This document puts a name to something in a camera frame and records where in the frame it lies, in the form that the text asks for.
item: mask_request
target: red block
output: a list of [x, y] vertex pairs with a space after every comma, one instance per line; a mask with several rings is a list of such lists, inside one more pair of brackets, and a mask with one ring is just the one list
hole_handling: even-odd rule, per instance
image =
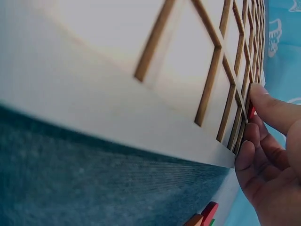
[[210, 202], [202, 212], [204, 216], [201, 226], [210, 226], [210, 222], [217, 211], [218, 203]]

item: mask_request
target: fingernail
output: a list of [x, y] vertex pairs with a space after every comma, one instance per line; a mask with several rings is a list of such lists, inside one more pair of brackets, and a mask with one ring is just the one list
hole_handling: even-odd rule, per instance
[[260, 84], [258, 83], [252, 83], [251, 84], [251, 93], [252, 95], [264, 95], [269, 94], [268, 91]]

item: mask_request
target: wooden slat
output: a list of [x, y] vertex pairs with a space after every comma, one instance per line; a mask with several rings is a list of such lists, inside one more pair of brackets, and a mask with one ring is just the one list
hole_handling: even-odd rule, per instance
[[135, 71], [135, 78], [137, 78], [139, 81], [143, 81], [145, 77], [146, 71], [151, 62], [152, 56], [154, 55], [160, 36], [163, 32], [166, 21], [171, 13], [174, 3], [175, 0], [166, 0], [158, 16], [158, 19], [155, 22], [155, 25], [152, 29], [144, 52], [141, 56], [140, 62]]

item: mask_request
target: teal carpet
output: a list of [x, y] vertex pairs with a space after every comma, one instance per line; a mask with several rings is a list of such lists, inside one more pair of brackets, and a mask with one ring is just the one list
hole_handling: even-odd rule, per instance
[[183, 225], [227, 173], [0, 107], [1, 226]]

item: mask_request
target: red wooden piece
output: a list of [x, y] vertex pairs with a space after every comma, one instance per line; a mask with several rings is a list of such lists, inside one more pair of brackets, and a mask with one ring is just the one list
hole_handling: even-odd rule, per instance
[[202, 215], [204, 216], [201, 226], [209, 226], [215, 212], [217, 211], [218, 203], [209, 202], [206, 208], [203, 210]]
[[254, 113], [255, 113], [255, 108], [253, 107], [253, 104], [250, 103], [250, 106], [249, 106], [249, 112], [248, 112], [248, 119], [253, 118]]

